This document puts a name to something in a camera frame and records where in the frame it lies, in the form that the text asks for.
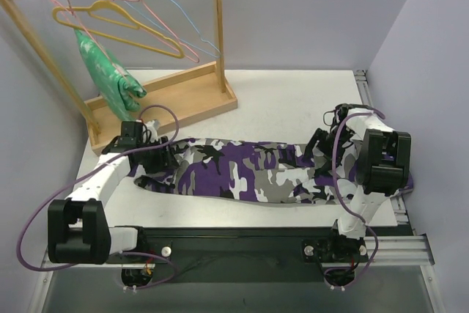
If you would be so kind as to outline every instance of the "tabletop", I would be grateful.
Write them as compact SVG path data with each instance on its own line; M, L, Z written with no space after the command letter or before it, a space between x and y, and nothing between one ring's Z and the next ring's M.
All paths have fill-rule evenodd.
M130 72L145 82L176 71ZM361 103L349 70L227 70L226 78L238 98L238 109L181 128L178 139L307 143L317 128L326 128L322 121L325 111L340 103ZM96 163L88 141L78 176L91 171ZM274 205L159 194L137 187L126 177L105 212L111 227L330 227L344 210L341 205ZM371 225L397 225L390 201L381 205Z

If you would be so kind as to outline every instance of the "purple camouflage fabric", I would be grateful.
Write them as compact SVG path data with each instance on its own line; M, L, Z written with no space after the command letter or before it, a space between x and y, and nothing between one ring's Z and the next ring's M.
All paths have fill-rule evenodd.
M303 160L305 144L183 139L172 145L176 170L137 177L135 184L154 192L214 196L249 202L336 204L331 176L314 176L325 163L319 150ZM345 150L337 171L341 193L349 202L355 193L360 142ZM413 188L410 177L405 189Z

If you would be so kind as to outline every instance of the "green patterned garment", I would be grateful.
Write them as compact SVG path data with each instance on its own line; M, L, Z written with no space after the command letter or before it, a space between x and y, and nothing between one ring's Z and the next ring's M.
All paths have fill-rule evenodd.
M110 51L104 49L112 62L86 34L76 29L75 35L81 58L109 108L122 121L135 120L129 111L138 111L140 104L133 99L133 96L144 97L147 94L145 88L122 67Z

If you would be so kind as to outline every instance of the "wooden tray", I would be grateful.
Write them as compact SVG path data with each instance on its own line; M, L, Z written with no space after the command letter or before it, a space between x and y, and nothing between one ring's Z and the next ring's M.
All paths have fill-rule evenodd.
M180 126L214 117L237 108L237 98L226 81L226 91L221 92L215 74L215 63L157 78L143 84L147 95L139 99L142 108L151 104L161 104L170 108L180 121ZM99 155L103 148L120 134L120 120L109 109L102 97L85 102L97 119L101 132L96 134L88 124L88 134L92 150ZM158 119L159 133L175 129L172 116L163 109L149 109L143 115L144 121Z

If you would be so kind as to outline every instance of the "wooden clothes rack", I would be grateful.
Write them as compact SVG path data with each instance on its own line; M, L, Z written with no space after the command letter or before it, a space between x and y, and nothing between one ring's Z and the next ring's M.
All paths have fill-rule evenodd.
M101 97L87 101L80 98L14 0L0 0L0 5L83 115L92 149L100 153L112 138L119 135L120 121ZM142 108L153 103L168 106L178 116L181 126L237 108L237 98L224 75L222 0L213 0L213 24L220 57L209 64L143 84L147 96L139 100ZM149 109L143 118L158 119L161 133L175 127L172 118L160 109Z

